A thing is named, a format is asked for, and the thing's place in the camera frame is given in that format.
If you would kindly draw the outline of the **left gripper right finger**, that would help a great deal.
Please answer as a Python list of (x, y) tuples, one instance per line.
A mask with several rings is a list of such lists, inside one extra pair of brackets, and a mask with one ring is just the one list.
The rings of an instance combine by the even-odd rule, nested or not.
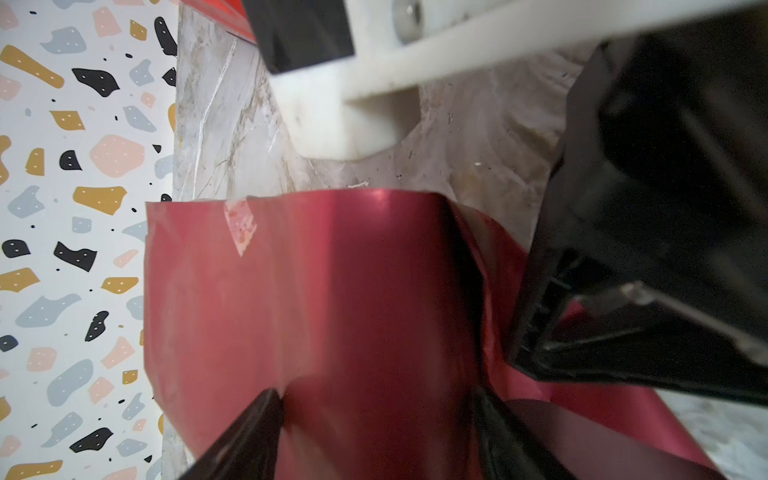
[(576, 479), (489, 388), (473, 387), (472, 417), (484, 479)]

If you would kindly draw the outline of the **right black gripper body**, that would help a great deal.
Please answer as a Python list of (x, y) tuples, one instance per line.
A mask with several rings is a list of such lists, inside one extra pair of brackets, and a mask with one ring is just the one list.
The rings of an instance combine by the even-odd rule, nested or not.
[(598, 45), (570, 89), (507, 362), (767, 401), (767, 6)]

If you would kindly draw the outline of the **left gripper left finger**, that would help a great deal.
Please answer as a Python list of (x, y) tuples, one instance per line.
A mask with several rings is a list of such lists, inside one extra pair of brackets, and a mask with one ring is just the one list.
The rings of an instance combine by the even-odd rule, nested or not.
[(278, 391), (262, 391), (181, 479), (274, 479), (283, 419)]

